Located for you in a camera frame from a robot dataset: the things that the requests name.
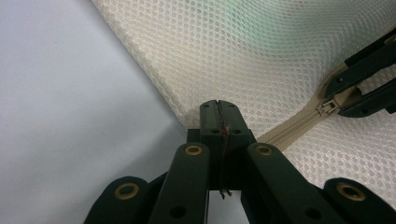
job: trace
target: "zipper teeth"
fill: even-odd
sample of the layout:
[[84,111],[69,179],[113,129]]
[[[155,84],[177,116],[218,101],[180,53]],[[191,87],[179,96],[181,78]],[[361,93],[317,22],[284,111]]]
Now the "zipper teeth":
[[294,123],[292,126],[290,126],[288,129],[283,131],[281,134],[276,135],[272,139],[268,141],[268,144],[278,146],[285,140],[289,139],[291,136],[297,134],[301,129],[315,121],[316,119],[320,118],[321,114],[315,110],[315,112],[309,114],[303,119],[300,119],[298,122]]

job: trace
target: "mesh bag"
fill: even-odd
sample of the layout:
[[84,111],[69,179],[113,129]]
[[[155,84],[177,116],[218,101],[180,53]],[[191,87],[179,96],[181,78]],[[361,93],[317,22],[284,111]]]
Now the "mesh bag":
[[[93,2],[187,128],[198,126],[201,103],[221,99],[256,136],[300,111],[327,74],[396,22],[394,1]],[[392,74],[395,66],[362,86]],[[313,184],[355,179],[396,208],[395,116],[332,116],[285,155]]]

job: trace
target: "round fastener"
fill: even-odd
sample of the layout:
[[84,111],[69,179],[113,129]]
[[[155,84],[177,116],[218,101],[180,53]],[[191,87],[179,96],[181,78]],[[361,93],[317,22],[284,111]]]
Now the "round fastener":
[[336,188],[341,195],[348,198],[349,200],[362,202],[366,199],[366,195],[363,193],[363,191],[350,184],[339,183],[337,184]]
[[198,147],[198,146],[189,146],[184,148],[184,152],[186,152],[186,154],[191,155],[191,156],[196,156],[202,153],[202,148]]
[[271,148],[265,146],[256,146],[255,149],[263,156],[271,156],[274,153]]
[[120,200],[132,199],[139,192],[139,186],[135,183],[119,185],[114,192],[114,196]]

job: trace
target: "white table surface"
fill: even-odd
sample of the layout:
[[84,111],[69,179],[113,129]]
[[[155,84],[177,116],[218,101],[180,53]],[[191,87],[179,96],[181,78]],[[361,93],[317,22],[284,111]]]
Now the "white table surface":
[[[91,1],[2,0],[0,31],[0,223],[82,223],[168,170],[186,131]],[[208,223],[246,222],[211,192]]]

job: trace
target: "beige zipper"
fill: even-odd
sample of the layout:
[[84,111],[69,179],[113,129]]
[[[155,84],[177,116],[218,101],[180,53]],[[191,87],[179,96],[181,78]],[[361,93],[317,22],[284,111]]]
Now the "beige zipper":
[[344,63],[336,68],[319,85],[314,97],[300,112],[281,125],[276,126],[270,132],[260,136],[257,141],[271,144],[283,151],[317,123],[331,114],[337,113],[340,108],[349,104],[350,101],[361,97],[360,90],[355,87],[336,94],[332,99],[324,99],[324,93],[329,81],[346,69],[347,65]]

